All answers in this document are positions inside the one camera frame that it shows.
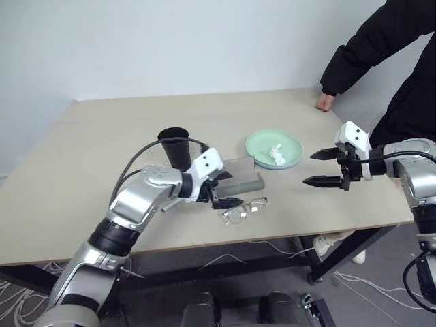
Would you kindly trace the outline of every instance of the black jacket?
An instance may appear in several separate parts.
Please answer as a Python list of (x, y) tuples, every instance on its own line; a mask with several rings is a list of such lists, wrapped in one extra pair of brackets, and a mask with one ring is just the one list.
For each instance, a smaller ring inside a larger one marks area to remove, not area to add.
[[(340, 46), (321, 78), (323, 92), (348, 90), (371, 67), (393, 55), (420, 35), (435, 31), (436, 0), (387, 0), (348, 41)], [(401, 85), (388, 111), (371, 135), (371, 144), (408, 138), (436, 141), (435, 34), (412, 74)]]

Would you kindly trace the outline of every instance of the beige tabletop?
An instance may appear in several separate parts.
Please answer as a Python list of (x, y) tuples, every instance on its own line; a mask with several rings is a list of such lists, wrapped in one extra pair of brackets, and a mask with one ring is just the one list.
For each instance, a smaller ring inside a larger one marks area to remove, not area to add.
[[(135, 252), (372, 228), (411, 221), (403, 192), (385, 176), (353, 183), (351, 191), (302, 184), (312, 175), (338, 175), (335, 161), (309, 159), (332, 147), (341, 126), (314, 108), (306, 89), (144, 97), (76, 102), (0, 188), (0, 264), (70, 258), (104, 217), (115, 180), (130, 157), (166, 127), (181, 126), (224, 159), (246, 156), (245, 138), (281, 129), (300, 140), (304, 157), (281, 171), (256, 168), (267, 196), (263, 216), (225, 225), (210, 204), (180, 204), (157, 214)], [(138, 160), (168, 165), (156, 146)]]

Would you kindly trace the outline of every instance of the jacket sleeve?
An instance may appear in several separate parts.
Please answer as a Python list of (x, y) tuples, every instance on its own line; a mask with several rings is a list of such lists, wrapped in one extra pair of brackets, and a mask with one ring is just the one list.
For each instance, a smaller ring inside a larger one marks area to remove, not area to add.
[(387, 0), (338, 47), (321, 77), (323, 92), (343, 93), (373, 66), (435, 30), (436, 0)]

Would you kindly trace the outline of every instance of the glasses lens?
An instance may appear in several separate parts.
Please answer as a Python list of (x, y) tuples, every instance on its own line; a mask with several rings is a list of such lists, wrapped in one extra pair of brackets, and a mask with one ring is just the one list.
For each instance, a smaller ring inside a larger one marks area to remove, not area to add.
[(250, 212), (254, 215), (263, 215), (269, 205), (267, 198), (256, 198), (250, 201)]
[(226, 225), (238, 225), (247, 218), (247, 210), (243, 206), (230, 208), (223, 212)]

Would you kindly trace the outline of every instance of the wire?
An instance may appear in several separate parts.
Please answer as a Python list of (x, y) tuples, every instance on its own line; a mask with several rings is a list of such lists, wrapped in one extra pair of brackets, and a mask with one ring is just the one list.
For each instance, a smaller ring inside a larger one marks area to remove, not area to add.
[[(60, 274), (63, 271), (63, 267), (58, 265), (56, 262), (51, 262), (49, 264), (46, 264), (43, 267), (43, 269), (49, 270), (52, 274), (55, 275)], [(4, 281), (0, 282), (0, 296), (4, 293), (4, 291), (6, 291), (6, 289), (9, 288), (9, 286), (11, 286), (11, 283), (4, 282)], [(0, 302), (0, 305), (4, 305), (5, 303), (8, 303), (14, 298), (15, 298), (15, 302), (12, 305), (10, 305), (9, 308), (6, 309), (3, 313), (0, 313), (0, 321), (4, 320), (11, 312), (14, 312), (13, 318), (14, 318), (15, 327), (22, 327), (22, 325), (30, 326), (36, 322), (36, 320), (29, 321), (26, 320), (25, 318), (34, 314), (37, 311), (37, 309), (44, 304), (44, 301), (48, 299), (48, 296), (34, 294), (34, 291), (22, 288), (21, 290), (18, 290), (17, 292), (9, 296), (9, 298), (2, 300)], [(34, 307), (32, 307), (32, 309), (29, 312), (23, 313), (23, 307), (26, 301), (30, 298), (40, 298), (40, 301)]]
[(291, 255), (290, 257), (287, 257), (287, 258), (288, 259), (292, 259), (293, 257), (296, 257), (297, 255), (299, 255), (301, 253), (308, 252), (308, 251), (311, 251), (311, 250), (314, 250), (314, 249), (315, 249), (314, 247), (309, 247), (308, 249), (305, 249), (305, 250), (302, 250), (300, 252), (294, 253), (294, 255)]
[[(372, 281), (369, 281), (369, 280), (367, 280), (367, 279), (362, 279), (362, 278), (360, 278), (360, 277), (356, 277), (356, 276), (353, 276), (353, 275), (343, 274), (343, 273), (341, 273), (341, 272), (339, 272), (339, 271), (335, 271), (334, 274), (335, 274), (335, 275), (338, 275), (338, 276), (340, 276), (340, 277), (342, 277), (342, 279), (344, 279), (344, 280), (346, 280), (346, 281), (351, 281), (351, 282), (361, 281), (361, 282), (363, 282), (363, 283), (365, 283), (365, 284), (367, 284), (367, 285), (369, 285), (369, 286), (371, 286), (371, 287), (378, 288), (378, 289), (380, 289), (380, 290), (382, 290), (382, 291), (385, 291), (385, 292), (395, 292), (395, 291), (404, 291), (404, 292), (406, 292), (406, 289), (405, 289), (405, 288), (402, 288), (402, 287), (396, 287), (396, 288), (386, 289), (386, 288), (383, 288), (382, 286), (378, 286), (376, 283), (373, 283)], [(418, 296), (418, 297), (420, 297), (420, 298), (423, 298), (423, 296), (422, 296), (421, 294), (419, 294), (419, 293), (415, 293), (415, 292), (413, 292), (413, 293), (414, 293), (416, 296)]]
[(176, 137), (176, 138), (161, 138), (160, 140), (156, 140), (154, 142), (151, 142), (149, 144), (147, 144), (146, 146), (144, 146), (142, 149), (140, 149), (131, 159), (130, 161), (127, 163), (127, 165), (124, 167), (120, 177), (118, 177), (118, 180), (115, 183), (114, 189), (112, 190), (112, 193), (110, 195), (110, 202), (109, 205), (114, 202), (116, 195), (118, 194), (118, 191), (121, 187), (121, 185), (123, 184), (123, 179), (124, 176), (127, 174), (127, 172), (129, 171), (131, 165), (135, 162), (135, 160), (137, 160), (137, 158), (139, 158), (139, 156), (141, 154), (143, 154), (143, 152), (147, 151), (148, 149), (150, 149), (152, 146), (155, 146), (156, 144), (160, 144), (163, 142), (167, 142), (167, 141), (188, 141), (188, 142), (194, 142), (199, 144), (202, 149), (205, 149), (207, 147), (207, 145), (203, 142), (200, 142), (199, 140), (196, 140), (195, 138), (182, 138), (182, 137)]
[(200, 267), (199, 269), (197, 269), (197, 271), (200, 271), (200, 270), (206, 268), (207, 266), (210, 266), (210, 265), (213, 264), (214, 262), (216, 262), (216, 261), (218, 261), (218, 260), (220, 260), (220, 259), (222, 259), (222, 258), (224, 258), (224, 257), (231, 257), (231, 258), (234, 258), (235, 260), (238, 260), (239, 262), (241, 262), (241, 263), (243, 263), (243, 264), (247, 264), (244, 260), (241, 260), (241, 259), (239, 259), (238, 257), (235, 257), (235, 256), (232, 255), (232, 254), (226, 253), (226, 254), (220, 255), (219, 257), (215, 258), (215, 259), (212, 260), (212, 261), (209, 261), (209, 262), (208, 262), (207, 264), (205, 264), (203, 267)]
[(141, 169), (134, 170), (133, 172), (130, 172), (129, 174), (127, 174), (126, 176), (124, 176), (123, 179), (121, 180), (121, 184), (120, 184), (120, 186), (121, 186), (122, 184), (124, 184), (125, 181), (126, 181), (127, 179), (129, 179), (129, 178), (132, 177), (133, 175), (136, 175), (136, 174), (139, 173), (139, 172), (141, 172)]
[(375, 290), (377, 290), (379, 293), (383, 294), (384, 296), (386, 296), (386, 297), (389, 298), (390, 300), (396, 302), (397, 304), (399, 304), (399, 305), (401, 305), (401, 306), (403, 306), (403, 307), (406, 307), (406, 308), (408, 308), (408, 309), (413, 309), (413, 310), (423, 310), (423, 308), (420, 308), (420, 307), (412, 307), (412, 306), (410, 306), (410, 305), (406, 305), (405, 303), (403, 303), (403, 302), (397, 300), (397, 299), (394, 298), (393, 296), (391, 296), (391, 295), (389, 295), (389, 294), (386, 293), (386, 292), (395, 292), (395, 291), (399, 291), (399, 290), (406, 291), (406, 289), (404, 289), (404, 288), (400, 288), (400, 287), (399, 287), (399, 288), (394, 288), (394, 289), (392, 289), (392, 290), (389, 290), (389, 289), (385, 289), (385, 288), (382, 288), (382, 287), (378, 286), (377, 284), (373, 283), (372, 281), (368, 281), (368, 280), (366, 280), (366, 279), (361, 279), (360, 277), (351, 276), (351, 275), (346, 275), (346, 274), (341, 274), (341, 273), (339, 273), (339, 272), (337, 272), (337, 271), (334, 272), (333, 274), (334, 274), (334, 275), (337, 275), (337, 276), (340, 276), (340, 278), (342, 278), (342, 279), (344, 279), (344, 280), (346, 280), (346, 281), (350, 281), (350, 282), (360, 281), (360, 282), (363, 282), (363, 283), (367, 284), (368, 286), (371, 286), (372, 288), (374, 288)]
[(282, 254), (295, 254), (294, 252), (286, 252), (284, 250), (279, 249), (278, 247), (276, 247), (274, 244), (272, 244), (271, 242), (267, 241), (267, 240), (253, 240), (251, 242), (249, 242), (251, 244), (259, 244), (259, 243), (266, 243), (268, 244), (270, 247), (272, 247), (275, 251), (280, 252)]
[(132, 261), (131, 257), (127, 258), (127, 261), (129, 262), (129, 271), (131, 271), (134, 267), (134, 262)]
[(127, 270), (126, 268), (123, 268), (123, 267), (120, 267), (120, 270), (123, 271), (124, 273), (127, 273), (128, 275), (136, 276), (136, 277), (139, 277), (139, 278), (145, 278), (144, 276), (139, 275), (136, 272)]
[(388, 317), (389, 319), (391, 319), (393, 322), (395, 322), (395, 324), (397, 324), (400, 327), (404, 327), (404, 325), (400, 324), (395, 318), (393, 318), (391, 315), (389, 315), (388, 313), (386, 313), (382, 308), (380, 308), (378, 305), (376, 305), (373, 301), (369, 300), (367, 297), (363, 296), (361, 293), (357, 292), (354, 288), (352, 288), (350, 285), (346, 284), (346, 282), (340, 280), (339, 277), (337, 276), (333, 276), (334, 278), (336, 278), (338, 280), (339, 283), (343, 284), (346, 288), (348, 288), (349, 290), (351, 290), (353, 293), (355, 293), (356, 295), (358, 295), (359, 297), (363, 298), (365, 301), (367, 301), (370, 305), (374, 306), (375, 308), (377, 308), (380, 312), (382, 312), (386, 317)]
[[(425, 255), (426, 252), (422, 252), (418, 258), (420, 258), (422, 255)], [(406, 287), (406, 291), (407, 293), (410, 295), (411, 299), (413, 301), (415, 301), (415, 303), (417, 305), (419, 305), (420, 307), (422, 307), (424, 310), (427, 310), (431, 313), (436, 313), (436, 309), (432, 309), (428, 306), (426, 306), (424, 303), (422, 303), (421, 301), (419, 301), (415, 296), (414, 293), (410, 290), (409, 284), (407, 283), (407, 275), (409, 274), (410, 269), (415, 265), (416, 263), (416, 259), (413, 259), (404, 269), (404, 273), (403, 273), (403, 283), (404, 283), (404, 287)]]
[(436, 157), (433, 155), (430, 155), (428, 153), (425, 152), (421, 152), (421, 151), (399, 151), (399, 152), (394, 152), (394, 153), (389, 153), (387, 155), (381, 155), (379, 157), (374, 157), (374, 158), (370, 158), (370, 159), (366, 159), (366, 160), (352, 160), (353, 162), (356, 162), (358, 164), (369, 164), (371, 162), (375, 162), (375, 161), (381, 161), (381, 160), (385, 160), (385, 159), (389, 159), (389, 158), (395, 158), (395, 157), (400, 157), (402, 155), (418, 155), (420, 157), (424, 157), (428, 160), (431, 160), (432, 162), (434, 162), (436, 164)]

